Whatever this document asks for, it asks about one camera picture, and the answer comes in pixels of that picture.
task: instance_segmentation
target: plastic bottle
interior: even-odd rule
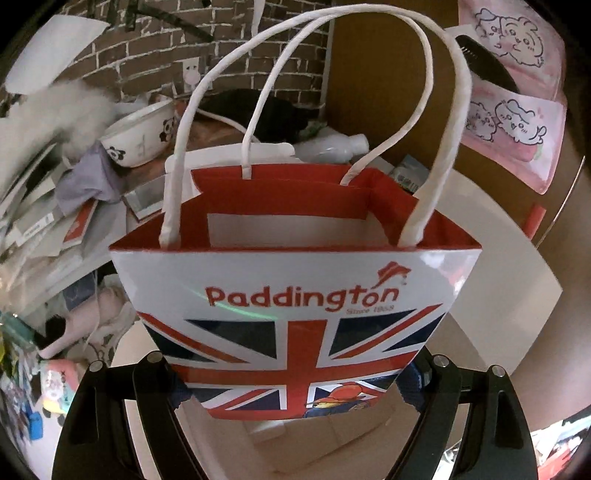
[[[347,163],[369,151],[365,135],[332,134],[294,145],[295,156],[307,163]]]

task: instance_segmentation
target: metal screw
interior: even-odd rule
[[[150,352],[148,354],[148,362],[150,362],[151,364],[157,364],[162,360],[162,358],[163,355],[160,352]]]
[[[100,360],[96,360],[96,361],[92,362],[90,364],[90,367],[88,367],[88,369],[93,373],[99,372],[102,368],[103,368],[103,362],[101,362]]]
[[[449,358],[445,355],[435,355],[433,357],[433,363],[438,367],[447,367],[449,365]]]
[[[492,366],[492,372],[497,376],[497,377],[504,377],[505,376],[505,369],[503,367],[501,367],[500,365],[493,365]]]

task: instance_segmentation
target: union jack flag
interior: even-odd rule
[[[191,338],[139,315],[213,417],[279,420],[376,402],[427,341],[440,307],[334,320],[187,319]]]

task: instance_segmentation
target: white rope handle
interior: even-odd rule
[[[277,77],[281,73],[282,68],[286,64],[287,60],[291,57],[291,54],[296,50],[298,45],[310,35],[314,30],[322,26],[323,24],[329,22],[330,20],[342,17],[343,15],[347,15],[348,12],[342,12],[337,15],[327,15],[326,17],[321,17],[318,20],[314,20],[310,22],[306,27],[304,27],[283,49],[283,52],[275,62],[271,73],[265,83],[261,94],[259,96],[258,102],[256,104],[256,108],[254,113],[252,114],[252,118],[250,123],[248,124],[248,128],[246,129],[246,133],[242,140],[242,178],[243,179],[250,179],[251,178],[251,166],[249,162],[249,152],[251,141],[254,135],[254,131],[256,130],[256,125],[261,117],[263,107],[265,106],[265,102],[271,93],[271,89],[277,80]],[[371,157],[373,160],[375,157],[380,155],[383,151],[387,150],[388,148],[392,147],[396,143],[398,143],[404,135],[406,135],[409,130],[417,123],[423,111],[425,110],[425,106],[429,97],[431,96],[431,91],[433,90],[433,54],[431,52],[431,44],[427,38],[425,32],[417,25],[417,23],[412,20],[411,18],[404,17],[402,15],[396,15],[396,17],[400,18],[404,22],[406,22],[418,35],[421,45],[423,46],[423,53],[425,55],[425,86],[423,88],[423,93],[421,94],[421,98],[415,108],[413,114],[408,119],[408,121],[402,126],[402,128],[396,132],[393,136],[388,138],[384,141],[381,145],[371,151],[366,157]]]
[[[433,163],[433,168],[431,169],[431,175],[427,179],[427,182],[424,186],[426,195],[419,201],[413,210],[407,224],[404,226],[402,235],[400,237],[399,246],[414,247],[422,240],[424,228],[435,210],[435,205],[437,204],[437,200],[441,195],[443,185],[447,180],[457,155],[457,150],[459,148],[464,129],[464,123],[470,104],[472,78],[470,76],[466,60],[464,59],[459,46],[455,42],[455,39],[446,33],[445,30],[439,27],[429,17],[414,11],[392,7],[390,5],[359,4],[306,12],[298,15],[297,17],[290,18],[289,20],[286,20],[278,25],[274,25],[273,27],[259,33],[256,37],[239,46],[236,50],[221,59],[221,61],[212,70],[210,70],[210,72],[208,72],[204,78],[202,78],[202,81],[199,83],[199,85],[197,85],[197,88],[191,95],[189,105],[185,110],[183,118],[181,119],[177,133],[177,142],[174,149],[173,170],[170,174],[167,174],[166,177],[166,188],[164,192],[165,214],[164,222],[160,232],[160,246],[162,249],[171,248],[177,245],[180,241],[180,205],[184,156],[187,148],[187,142],[189,140],[189,132],[191,123],[193,121],[193,116],[197,111],[199,102],[203,98],[203,95],[207,91],[209,85],[229,65],[231,65],[238,58],[242,57],[247,51],[251,50],[258,44],[265,41],[267,38],[270,38],[277,33],[292,27],[296,27],[304,22],[316,20],[327,15],[338,15],[341,13],[352,14],[361,12],[378,12],[395,16],[410,17],[435,32],[435,34],[443,40],[452,57],[456,74],[456,88],[454,90],[452,100],[452,111],[443,132],[441,144]],[[379,155],[384,150],[389,148],[389,146],[385,146],[385,144],[391,140],[392,139],[389,139],[368,155]],[[365,168],[365,166],[371,160],[373,160],[373,158],[368,157],[368,155],[366,155],[350,169],[347,175],[344,176],[341,184],[348,184],[361,170],[363,170],[363,168]]]

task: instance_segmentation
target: white bowl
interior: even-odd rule
[[[173,136],[174,102],[148,105],[115,122],[100,139],[113,161],[139,167],[160,155]]]

